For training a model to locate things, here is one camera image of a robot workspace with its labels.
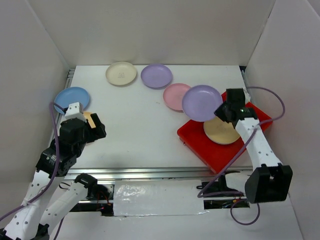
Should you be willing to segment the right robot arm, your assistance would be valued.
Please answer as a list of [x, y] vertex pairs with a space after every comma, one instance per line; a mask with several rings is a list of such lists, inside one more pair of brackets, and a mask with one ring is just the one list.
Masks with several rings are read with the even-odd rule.
[[247, 107], [245, 101], [242, 88], [229, 88], [215, 115], [231, 123], [240, 135], [244, 142], [242, 150], [247, 150], [253, 172], [251, 175], [227, 173], [217, 189], [223, 196], [229, 196], [234, 190], [242, 192], [251, 204], [282, 202], [289, 192], [292, 168], [284, 165], [270, 147], [261, 128], [267, 121], [260, 121], [256, 111]]

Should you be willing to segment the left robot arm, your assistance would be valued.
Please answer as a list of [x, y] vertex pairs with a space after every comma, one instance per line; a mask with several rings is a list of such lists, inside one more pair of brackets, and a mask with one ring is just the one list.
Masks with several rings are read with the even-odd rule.
[[90, 117], [95, 127], [91, 127], [86, 119], [78, 118], [60, 124], [54, 140], [40, 155], [33, 181], [21, 206], [8, 213], [13, 218], [0, 230], [2, 240], [48, 240], [79, 201], [108, 196], [108, 189], [98, 184], [96, 178], [81, 173], [53, 204], [49, 204], [86, 144], [107, 135], [98, 115], [92, 113]]

